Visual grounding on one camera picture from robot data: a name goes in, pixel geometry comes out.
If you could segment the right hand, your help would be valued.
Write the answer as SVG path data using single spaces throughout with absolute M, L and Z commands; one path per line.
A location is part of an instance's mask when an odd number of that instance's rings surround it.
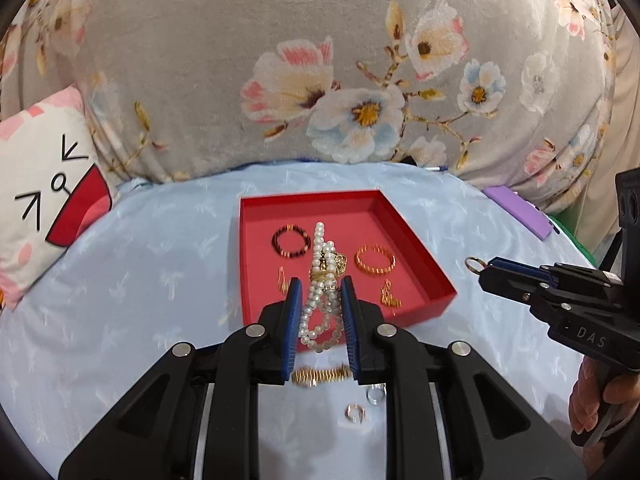
M 602 439 L 597 444 L 582 449 L 582 462 L 588 476 L 603 465 L 614 445 L 626 434 L 627 426 L 639 406 L 638 375 L 617 376 L 601 389 L 598 386 L 598 368 L 598 361 L 584 357 L 568 404 L 570 426 L 576 434 L 596 428 L 599 422 L 598 411 L 603 403 L 620 406 L 620 411 Z

